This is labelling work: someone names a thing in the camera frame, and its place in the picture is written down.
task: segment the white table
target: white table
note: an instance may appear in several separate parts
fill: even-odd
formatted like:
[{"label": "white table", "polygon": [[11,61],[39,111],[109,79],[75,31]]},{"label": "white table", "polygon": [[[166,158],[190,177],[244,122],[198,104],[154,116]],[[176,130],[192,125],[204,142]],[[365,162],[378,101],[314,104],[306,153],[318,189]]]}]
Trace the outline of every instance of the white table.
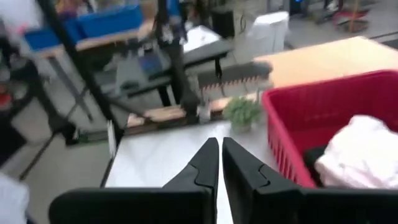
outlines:
[{"label": "white table", "polygon": [[232,137],[262,162],[275,168],[274,159],[267,149],[264,125],[254,126],[250,133],[237,135],[230,132],[229,122],[221,121],[124,138],[105,187],[163,187],[187,165],[210,137],[216,137],[220,145],[217,222],[232,224],[222,168],[223,138]]}]

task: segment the red plastic basket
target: red plastic basket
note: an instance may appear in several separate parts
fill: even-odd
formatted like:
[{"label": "red plastic basket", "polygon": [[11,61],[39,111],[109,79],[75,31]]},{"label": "red plastic basket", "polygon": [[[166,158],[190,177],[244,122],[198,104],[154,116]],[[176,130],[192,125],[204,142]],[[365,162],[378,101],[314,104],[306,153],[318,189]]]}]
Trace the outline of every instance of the red plastic basket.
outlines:
[{"label": "red plastic basket", "polygon": [[268,142],[280,173],[316,187],[302,155],[329,140],[352,116],[367,114],[398,131],[398,71],[381,70],[265,92]]}]

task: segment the white container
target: white container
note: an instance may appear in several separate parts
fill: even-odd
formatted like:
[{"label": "white container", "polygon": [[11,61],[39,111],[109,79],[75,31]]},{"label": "white container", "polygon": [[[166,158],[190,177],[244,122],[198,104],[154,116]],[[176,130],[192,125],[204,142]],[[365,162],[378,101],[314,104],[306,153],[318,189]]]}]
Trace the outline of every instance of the white container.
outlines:
[{"label": "white container", "polygon": [[288,12],[281,11],[257,17],[246,37],[253,57],[283,51],[288,30]]}]

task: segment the gray floor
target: gray floor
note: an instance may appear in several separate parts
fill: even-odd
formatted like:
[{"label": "gray floor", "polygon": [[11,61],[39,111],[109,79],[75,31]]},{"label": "gray floor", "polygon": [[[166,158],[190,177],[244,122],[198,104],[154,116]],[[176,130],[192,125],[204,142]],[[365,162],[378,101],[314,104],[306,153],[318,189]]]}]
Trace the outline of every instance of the gray floor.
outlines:
[{"label": "gray floor", "polygon": [[[239,11],[236,12],[236,19],[239,20]],[[370,20],[369,29],[355,35],[365,35],[374,37],[377,35],[388,34],[398,31],[398,1],[380,0],[368,15]],[[344,39],[352,36],[336,30],[330,23],[316,26],[312,21],[293,18],[290,20],[290,32],[287,40],[296,48],[308,45],[320,44],[332,40]],[[385,41],[396,39],[398,35],[390,35],[377,39]],[[248,62],[252,59],[250,42],[244,34],[238,34],[234,40],[235,51],[228,58],[222,61],[222,66],[233,65],[236,63]],[[82,89],[83,84],[78,75],[75,75],[73,67],[66,59],[63,59],[63,66],[66,68],[75,84]],[[40,70],[55,77],[49,66],[39,60]],[[212,69],[213,64],[205,64],[193,69],[187,73],[194,76],[200,71]],[[252,91],[253,86],[248,85],[247,89]],[[62,113],[68,113],[74,104],[72,96],[67,92],[63,84],[56,78],[47,85],[47,91],[53,98],[54,103]],[[227,95],[240,95],[246,89],[243,86],[237,89],[226,90]],[[221,93],[214,91],[208,93],[212,98],[221,97]],[[80,127],[86,129],[104,129],[106,123],[98,107],[90,96],[86,101],[95,118],[90,123],[85,114],[78,108],[71,116],[71,119]],[[160,99],[157,93],[153,92],[140,98],[130,101],[133,105],[140,105],[140,108],[160,107]],[[121,122],[126,119],[126,114],[118,112]],[[47,127],[47,118],[36,101],[32,102],[20,115],[13,121],[17,129],[30,141],[16,156],[14,156],[4,167],[2,171],[13,177],[17,177],[32,160],[35,153],[43,146],[46,139],[50,137],[50,131]],[[47,210],[51,200],[58,194],[77,187],[99,186],[105,167],[108,163],[108,144],[95,144],[84,148],[66,149],[61,138],[55,138],[50,144],[43,158],[32,169],[28,178],[24,181],[30,187],[30,204],[28,212],[37,220],[39,224],[48,223]]]}]

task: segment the small potted plant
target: small potted plant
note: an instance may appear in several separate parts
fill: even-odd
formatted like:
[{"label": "small potted plant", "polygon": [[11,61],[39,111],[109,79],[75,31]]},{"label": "small potted plant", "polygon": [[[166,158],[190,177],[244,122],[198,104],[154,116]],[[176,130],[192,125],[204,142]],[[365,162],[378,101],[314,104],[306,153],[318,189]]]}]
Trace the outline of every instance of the small potted plant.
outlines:
[{"label": "small potted plant", "polygon": [[224,118],[231,121],[231,127],[236,132],[249,131],[254,121],[261,115],[259,105],[245,98],[233,98],[223,111]]}]

